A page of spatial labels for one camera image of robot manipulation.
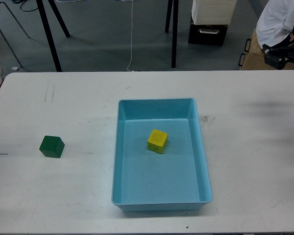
blue bin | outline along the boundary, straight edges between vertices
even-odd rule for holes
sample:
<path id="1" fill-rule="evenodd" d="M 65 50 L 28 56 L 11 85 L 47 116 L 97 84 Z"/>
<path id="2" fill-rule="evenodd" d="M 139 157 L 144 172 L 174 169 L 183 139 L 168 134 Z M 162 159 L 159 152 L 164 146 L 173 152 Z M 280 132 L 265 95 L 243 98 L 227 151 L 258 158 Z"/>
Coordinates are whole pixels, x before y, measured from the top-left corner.
<path id="1" fill-rule="evenodd" d="M 163 154 L 147 148 L 153 129 L 168 134 Z M 198 210 L 211 200 L 196 101 L 121 100 L 113 204 L 123 211 Z"/>

chair leg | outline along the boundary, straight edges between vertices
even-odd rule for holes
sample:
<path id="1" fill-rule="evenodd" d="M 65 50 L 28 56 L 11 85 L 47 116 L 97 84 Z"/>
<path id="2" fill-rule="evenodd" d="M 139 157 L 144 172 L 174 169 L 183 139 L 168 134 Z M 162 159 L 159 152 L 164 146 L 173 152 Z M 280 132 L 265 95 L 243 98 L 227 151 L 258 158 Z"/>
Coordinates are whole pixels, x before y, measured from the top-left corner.
<path id="1" fill-rule="evenodd" d="M 165 32 L 169 32 L 170 20 L 171 20 L 171 12 L 172 12 L 172 4 L 173 0 L 168 0 L 168 9 L 167 9 L 167 20 L 166 20 L 166 28 Z"/>
<path id="2" fill-rule="evenodd" d="M 171 66 L 176 66 L 176 47 L 177 47 L 177 22 L 178 22 L 178 0 L 173 2 L 173 34 L 172 34 L 172 61 Z"/>
<path id="3" fill-rule="evenodd" d="M 13 18 L 15 19 L 15 21 L 19 24 L 19 26 L 21 27 L 21 29 L 23 30 L 23 32 L 25 33 L 25 35 L 26 35 L 28 38 L 30 38 L 29 35 L 28 35 L 28 34 L 26 33 L 26 31 L 24 30 L 24 28 L 21 26 L 21 24 L 20 24 L 20 22 L 18 21 L 18 19 L 16 19 L 15 15 L 12 13 L 12 11 L 11 11 L 10 8 L 8 7 L 8 5 L 7 5 L 5 2 L 3 2 L 3 1 L 0 1 L 0 3 L 3 3 L 3 4 L 5 5 L 6 9 L 9 10 L 9 12 L 11 13 L 11 15 L 13 16 Z"/>
<path id="4" fill-rule="evenodd" d="M 57 72 L 62 72 L 59 57 L 58 57 L 58 53 L 57 53 L 57 50 L 55 48 L 52 33 L 51 33 L 50 26 L 49 26 L 49 23 L 48 23 L 48 18 L 47 18 L 47 15 L 46 15 L 43 0 L 36 0 L 36 2 L 37 2 L 38 10 L 39 10 L 39 13 L 40 13 L 40 18 L 41 18 L 41 21 L 42 21 L 44 29 L 45 29 L 45 34 L 46 34 L 46 37 L 47 37 L 47 41 L 48 41 L 49 48 L 50 48 L 50 51 L 51 51 L 51 54 L 52 54 L 52 58 L 53 58 L 55 68 L 56 68 Z"/>
<path id="5" fill-rule="evenodd" d="M 69 31 L 68 31 L 68 29 L 67 29 L 67 27 L 66 27 L 66 25 L 65 25 L 65 23 L 64 23 L 64 21 L 62 19 L 62 16 L 61 16 L 61 14 L 60 14 L 60 12 L 59 12 L 59 10 L 58 10 L 58 8 L 57 8 L 54 0 L 48 0 L 48 2 L 50 4 L 50 6 L 51 6 L 51 8 L 52 8 L 52 10 L 53 10 L 53 12 L 55 14 L 55 16 L 57 17 L 57 19 L 59 21 L 59 24 L 61 25 L 61 28 L 62 28 L 65 36 L 67 38 L 69 38 L 70 37 L 70 33 L 69 33 Z"/>
<path id="6" fill-rule="evenodd" d="M 20 63 L 18 57 L 16 56 L 16 54 L 14 53 L 12 47 L 10 46 L 10 44 L 8 43 L 7 39 L 5 38 L 4 34 L 2 33 L 1 29 L 0 29 L 0 34 L 2 35 L 3 39 L 5 40 L 5 42 L 7 43 L 7 45 L 9 46 L 10 50 L 12 51 L 12 54 L 14 55 L 15 59 L 18 61 L 18 63 L 20 64 L 21 68 L 23 68 L 23 65 Z"/>

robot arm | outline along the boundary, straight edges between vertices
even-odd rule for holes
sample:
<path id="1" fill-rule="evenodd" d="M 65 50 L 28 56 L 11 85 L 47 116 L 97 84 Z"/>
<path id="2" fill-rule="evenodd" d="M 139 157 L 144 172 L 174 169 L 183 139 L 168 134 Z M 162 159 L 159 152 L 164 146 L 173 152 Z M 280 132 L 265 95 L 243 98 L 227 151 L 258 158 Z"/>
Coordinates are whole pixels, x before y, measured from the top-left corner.
<path id="1" fill-rule="evenodd" d="M 263 45 L 263 50 L 265 51 L 265 63 L 277 70 L 283 69 L 286 63 L 294 64 L 294 43 L 287 47 L 279 48 L 271 48 L 268 45 Z"/>

person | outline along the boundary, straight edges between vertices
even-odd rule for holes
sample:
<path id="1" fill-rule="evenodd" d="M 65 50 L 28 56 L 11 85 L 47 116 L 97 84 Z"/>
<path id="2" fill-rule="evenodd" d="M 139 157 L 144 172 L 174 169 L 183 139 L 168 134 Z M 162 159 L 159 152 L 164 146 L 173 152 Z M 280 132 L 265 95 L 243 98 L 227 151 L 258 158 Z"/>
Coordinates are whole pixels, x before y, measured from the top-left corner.
<path id="1" fill-rule="evenodd" d="M 294 43 L 294 0 L 269 0 L 256 26 L 261 48 L 286 47 Z"/>

green cube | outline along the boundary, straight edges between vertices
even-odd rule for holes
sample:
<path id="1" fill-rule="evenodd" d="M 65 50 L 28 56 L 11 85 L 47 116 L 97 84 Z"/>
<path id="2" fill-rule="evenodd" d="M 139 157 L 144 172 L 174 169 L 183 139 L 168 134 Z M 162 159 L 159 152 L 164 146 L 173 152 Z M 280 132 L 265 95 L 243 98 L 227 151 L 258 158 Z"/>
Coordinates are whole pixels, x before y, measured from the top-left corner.
<path id="1" fill-rule="evenodd" d="M 64 143 L 60 137 L 45 136 L 39 150 L 50 158 L 60 158 L 64 148 Z"/>

